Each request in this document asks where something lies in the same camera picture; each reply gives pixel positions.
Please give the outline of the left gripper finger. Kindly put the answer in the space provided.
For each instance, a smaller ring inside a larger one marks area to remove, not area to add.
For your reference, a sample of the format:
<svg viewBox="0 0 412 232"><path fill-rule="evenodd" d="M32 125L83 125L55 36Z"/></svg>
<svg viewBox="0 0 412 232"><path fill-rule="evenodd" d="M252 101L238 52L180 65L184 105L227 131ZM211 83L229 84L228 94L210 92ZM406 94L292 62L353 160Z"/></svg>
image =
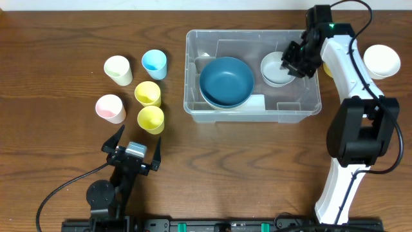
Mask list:
<svg viewBox="0 0 412 232"><path fill-rule="evenodd" d="M124 129L125 129L125 125L123 124L114 135L112 135L105 143L103 143L101 150L104 153L115 153L116 152L118 142L120 141L120 138L123 134Z"/></svg>
<svg viewBox="0 0 412 232"><path fill-rule="evenodd" d="M157 145L156 145L156 149L154 151L154 155L153 155L153 159L152 159L152 163L151 163L151 169L153 171L158 171L159 167L160 167L160 163L161 163L161 141L162 139L159 138Z"/></svg>

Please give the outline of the small yellow bowl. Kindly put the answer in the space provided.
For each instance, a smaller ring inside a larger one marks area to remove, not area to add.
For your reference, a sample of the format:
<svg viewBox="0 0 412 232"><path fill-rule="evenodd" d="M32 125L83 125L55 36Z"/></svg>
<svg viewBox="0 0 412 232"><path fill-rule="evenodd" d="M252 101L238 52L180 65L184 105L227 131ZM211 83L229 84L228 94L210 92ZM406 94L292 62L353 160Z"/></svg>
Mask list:
<svg viewBox="0 0 412 232"><path fill-rule="evenodd" d="M331 73L331 71L330 71L330 69L329 69L329 67L327 66L326 63L323 63L323 69L324 69L325 73L326 73L329 77L333 77L333 76L332 76L332 73Z"/></svg>

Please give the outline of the small grey bowl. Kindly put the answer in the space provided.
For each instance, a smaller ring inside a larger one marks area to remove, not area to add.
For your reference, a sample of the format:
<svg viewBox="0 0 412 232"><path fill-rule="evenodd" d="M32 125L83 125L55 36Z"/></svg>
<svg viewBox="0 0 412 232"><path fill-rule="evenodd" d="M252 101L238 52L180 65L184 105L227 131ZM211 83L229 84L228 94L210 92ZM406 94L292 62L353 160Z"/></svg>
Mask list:
<svg viewBox="0 0 412 232"><path fill-rule="evenodd" d="M272 87L283 87L291 83L295 77L289 75L289 70L282 67L283 52L272 52L267 54L261 62L261 73L263 80Z"/></svg>

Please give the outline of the small white bowl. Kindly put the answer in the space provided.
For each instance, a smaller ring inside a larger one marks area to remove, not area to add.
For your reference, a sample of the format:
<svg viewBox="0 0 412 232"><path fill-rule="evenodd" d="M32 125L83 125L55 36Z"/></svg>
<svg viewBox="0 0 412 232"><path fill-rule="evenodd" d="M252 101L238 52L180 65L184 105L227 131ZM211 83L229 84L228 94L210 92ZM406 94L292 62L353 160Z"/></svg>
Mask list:
<svg viewBox="0 0 412 232"><path fill-rule="evenodd" d="M394 76L401 66L398 53L383 44L370 46L364 52L363 61L370 77L377 80Z"/></svg>

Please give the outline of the large dark blue bowl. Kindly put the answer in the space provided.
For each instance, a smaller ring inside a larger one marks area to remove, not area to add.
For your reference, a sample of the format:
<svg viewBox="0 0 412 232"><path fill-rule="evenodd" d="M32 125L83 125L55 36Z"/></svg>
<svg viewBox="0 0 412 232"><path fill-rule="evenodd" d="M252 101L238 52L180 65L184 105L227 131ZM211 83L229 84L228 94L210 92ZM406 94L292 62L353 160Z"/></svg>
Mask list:
<svg viewBox="0 0 412 232"><path fill-rule="evenodd" d="M203 92L200 92L200 93L201 93L201 96L203 97L203 99L205 100L205 102L208 105L210 105L212 108L216 109L216 110L233 110L233 109L237 109L237 108L242 107L243 105L245 105L252 96L252 95L249 95L244 101L242 101L239 104L235 104L235 105L232 105L232 106L223 106L223 105L216 104L216 103L213 103L212 101L208 100L208 98L206 98L206 96L203 94Z"/></svg>

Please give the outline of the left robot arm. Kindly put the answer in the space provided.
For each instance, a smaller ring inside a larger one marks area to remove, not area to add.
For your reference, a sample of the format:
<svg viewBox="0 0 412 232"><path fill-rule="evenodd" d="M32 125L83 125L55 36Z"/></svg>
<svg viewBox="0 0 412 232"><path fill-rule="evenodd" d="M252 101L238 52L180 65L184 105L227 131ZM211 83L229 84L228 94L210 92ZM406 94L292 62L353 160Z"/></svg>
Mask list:
<svg viewBox="0 0 412 232"><path fill-rule="evenodd" d="M125 126L112 135L101 150L107 153L108 165L114 170L109 180L98 180L92 183L87 192L86 200L91 208L91 218L120 219L125 216L126 205L138 175L148 175L157 171L161 163L160 145L158 140L151 163L144 162L147 147L130 142L126 147L118 145Z"/></svg>

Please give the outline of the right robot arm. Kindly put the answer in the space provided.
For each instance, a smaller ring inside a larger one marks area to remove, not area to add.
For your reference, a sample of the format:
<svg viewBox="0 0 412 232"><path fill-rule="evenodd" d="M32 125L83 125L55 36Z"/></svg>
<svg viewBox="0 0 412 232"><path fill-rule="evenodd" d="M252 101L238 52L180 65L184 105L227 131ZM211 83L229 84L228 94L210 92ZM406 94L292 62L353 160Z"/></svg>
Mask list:
<svg viewBox="0 0 412 232"><path fill-rule="evenodd" d="M385 97L373 82L357 48L358 36L351 24L333 21L330 5L315 5L306 13L302 42L292 41L281 58L281 66L298 78L311 78L326 64L341 99L326 136L331 168L315 203L322 226L347 224L365 174L393 171L404 152L399 103Z"/></svg>

